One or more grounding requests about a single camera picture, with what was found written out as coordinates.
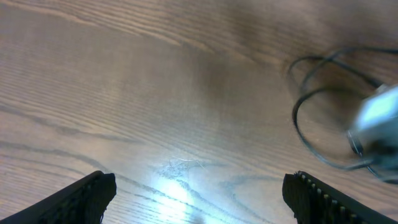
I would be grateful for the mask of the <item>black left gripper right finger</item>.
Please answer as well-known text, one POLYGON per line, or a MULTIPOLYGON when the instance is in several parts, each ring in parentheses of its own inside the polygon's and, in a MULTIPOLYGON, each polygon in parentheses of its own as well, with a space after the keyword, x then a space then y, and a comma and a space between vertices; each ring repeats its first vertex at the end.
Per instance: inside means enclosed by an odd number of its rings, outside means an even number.
POLYGON ((397 224, 303 171, 285 174, 282 196, 299 224, 397 224))

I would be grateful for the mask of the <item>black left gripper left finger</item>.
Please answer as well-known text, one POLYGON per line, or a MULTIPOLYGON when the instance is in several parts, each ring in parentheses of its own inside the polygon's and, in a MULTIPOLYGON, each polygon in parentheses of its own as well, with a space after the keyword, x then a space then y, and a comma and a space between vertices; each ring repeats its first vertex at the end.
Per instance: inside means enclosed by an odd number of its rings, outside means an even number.
POLYGON ((115 175, 97 170, 1 224, 101 224, 116 189, 115 175))

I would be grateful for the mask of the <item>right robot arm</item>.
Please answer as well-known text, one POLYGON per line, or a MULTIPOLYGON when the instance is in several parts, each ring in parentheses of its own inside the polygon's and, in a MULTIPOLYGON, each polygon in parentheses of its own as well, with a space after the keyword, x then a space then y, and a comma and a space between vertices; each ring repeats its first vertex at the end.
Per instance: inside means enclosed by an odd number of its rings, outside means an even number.
POLYGON ((365 98, 348 132, 353 151, 387 170, 397 170, 397 85, 365 98))

